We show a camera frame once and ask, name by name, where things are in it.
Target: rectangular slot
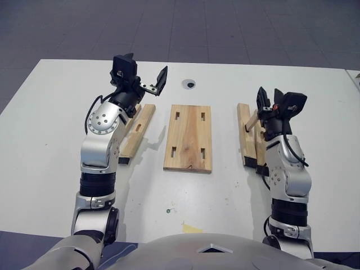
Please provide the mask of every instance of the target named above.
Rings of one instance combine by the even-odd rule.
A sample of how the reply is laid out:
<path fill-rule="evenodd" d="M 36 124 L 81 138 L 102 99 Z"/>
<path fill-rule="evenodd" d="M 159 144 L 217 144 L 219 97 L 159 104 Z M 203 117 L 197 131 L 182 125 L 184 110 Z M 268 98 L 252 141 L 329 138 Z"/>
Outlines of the rectangular slot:
<path fill-rule="evenodd" d="M 176 155 L 176 147 L 173 146 L 173 147 L 171 148 L 171 157 L 174 158 L 175 155 Z"/>
<path fill-rule="evenodd" d="M 201 149 L 200 149 L 200 157 L 201 157 L 202 159 L 205 159 L 205 148 L 201 148 Z"/>

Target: gray floor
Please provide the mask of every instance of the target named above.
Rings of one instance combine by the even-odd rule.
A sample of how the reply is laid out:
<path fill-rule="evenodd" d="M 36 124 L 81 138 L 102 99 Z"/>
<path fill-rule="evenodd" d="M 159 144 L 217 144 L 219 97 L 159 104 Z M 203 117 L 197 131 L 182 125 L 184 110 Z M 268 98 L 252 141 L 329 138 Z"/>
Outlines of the gray floor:
<path fill-rule="evenodd" d="M 359 29 L 360 0 L 0 0 L 0 112 L 39 59 L 131 51 L 142 61 L 360 70 Z M 336 258 L 359 267 L 359 253 Z"/>

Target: wood grain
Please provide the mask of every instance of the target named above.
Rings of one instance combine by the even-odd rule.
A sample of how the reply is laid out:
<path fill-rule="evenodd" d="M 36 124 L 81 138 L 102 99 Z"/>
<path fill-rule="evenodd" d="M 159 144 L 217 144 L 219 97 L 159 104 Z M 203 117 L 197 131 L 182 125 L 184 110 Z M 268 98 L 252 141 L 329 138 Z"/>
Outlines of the wood grain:
<path fill-rule="evenodd" d="M 139 113 L 141 111 L 141 104 L 136 104 L 135 108 L 136 108 L 135 115 L 133 116 L 133 118 L 129 118 L 129 121 L 126 123 L 124 137 L 125 137 L 126 134 L 128 134 L 128 132 L 129 132 L 131 126 L 133 125 L 136 117 L 139 115 Z"/>
<path fill-rule="evenodd" d="M 266 152 L 266 143 L 262 133 L 265 132 L 265 129 L 261 126 L 260 120 L 255 124 L 254 128 L 254 139 L 255 139 L 255 151 L 256 151 L 256 162 L 258 165 L 263 166 L 265 164 L 265 152 Z"/>
<path fill-rule="evenodd" d="M 255 110 L 253 115 L 250 117 L 249 121 L 247 121 L 245 125 L 246 131 L 250 131 L 257 123 L 257 121 L 258 121 L 258 110 Z"/>
<path fill-rule="evenodd" d="M 256 172 L 269 176 L 269 168 L 265 165 L 266 141 L 263 133 L 265 129 L 258 120 L 254 127 L 255 151 L 256 151 Z"/>
<path fill-rule="evenodd" d="M 149 122 L 155 112 L 154 104 L 145 104 L 141 110 L 140 116 L 133 126 L 129 139 L 126 142 L 126 145 L 121 151 L 120 158 L 133 158 L 136 154 L 137 149 L 142 141 L 142 137 L 149 125 Z"/>
<path fill-rule="evenodd" d="M 250 119 L 250 108 L 248 104 L 239 103 L 237 105 L 238 133 L 240 138 L 240 150 L 242 163 L 244 166 L 257 167 L 257 153 L 255 151 L 255 141 L 253 131 L 246 132 L 245 124 Z"/>
<path fill-rule="evenodd" d="M 164 170 L 212 172 L 210 106 L 172 105 Z"/>

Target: black rubber base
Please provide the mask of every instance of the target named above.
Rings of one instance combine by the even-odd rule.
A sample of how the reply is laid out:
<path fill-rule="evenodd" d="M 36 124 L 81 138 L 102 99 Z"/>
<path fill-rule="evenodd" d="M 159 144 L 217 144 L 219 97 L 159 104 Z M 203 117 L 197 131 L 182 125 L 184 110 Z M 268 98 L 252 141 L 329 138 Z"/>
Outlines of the black rubber base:
<path fill-rule="evenodd" d="M 253 157 L 244 156 L 244 160 L 245 160 L 245 166 L 247 167 L 256 168 L 258 165 L 257 159 Z"/>

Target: floor tile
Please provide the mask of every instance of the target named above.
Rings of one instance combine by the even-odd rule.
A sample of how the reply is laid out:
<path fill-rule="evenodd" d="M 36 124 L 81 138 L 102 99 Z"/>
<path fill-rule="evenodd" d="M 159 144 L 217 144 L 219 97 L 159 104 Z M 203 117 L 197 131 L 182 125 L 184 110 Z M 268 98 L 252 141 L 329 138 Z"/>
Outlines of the floor tile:
<path fill-rule="evenodd" d="M 11 99 L 32 69 L 4 69 L 0 72 L 0 98 Z"/>
<path fill-rule="evenodd" d="M 353 50 L 356 50 L 352 43 L 352 39 L 338 31 L 312 29 L 309 33 L 323 51 L 352 52 Z"/>
<path fill-rule="evenodd" d="M 94 60 L 112 60 L 115 55 L 124 55 L 130 52 L 131 44 L 97 43 L 90 54 L 90 58 Z"/>
<path fill-rule="evenodd" d="M 315 66 L 318 68 L 331 68 L 330 63 L 321 51 L 288 49 L 286 52 L 293 66 Z"/>
<path fill-rule="evenodd" d="M 297 15 L 270 14 L 269 18 L 275 30 L 303 29 L 304 26 Z"/>
<path fill-rule="evenodd" d="M 207 47 L 170 47 L 170 62 L 207 63 Z"/>
<path fill-rule="evenodd" d="M 262 5 L 267 14 L 293 14 L 293 9 L 286 2 L 263 1 Z"/>
<path fill-rule="evenodd" d="M 324 52 L 332 68 L 360 70 L 360 53 Z"/>
<path fill-rule="evenodd" d="M 250 63 L 253 65 L 291 65 L 285 50 L 275 48 L 248 48 Z"/>
<path fill-rule="evenodd" d="M 255 18 L 263 20 L 267 18 L 263 6 L 257 0 L 234 1 L 233 6 L 239 21 Z"/>
<path fill-rule="evenodd" d="M 250 64 L 245 47 L 209 47 L 209 63 Z"/>
<path fill-rule="evenodd" d="M 276 29 L 284 48 L 300 50 L 318 50 L 318 46 L 311 39 L 311 36 L 301 29 Z"/>
<path fill-rule="evenodd" d="M 131 52 L 137 61 L 168 62 L 169 46 L 133 45 Z"/>
<path fill-rule="evenodd" d="M 282 44 L 273 29 L 254 29 L 243 32 L 245 45 L 250 48 L 282 48 Z"/>
<path fill-rule="evenodd" d="M 193 28 L 174 28 L 171 34 L 172 47 L 206 46 L 206 29 L 194 26 Z"/>

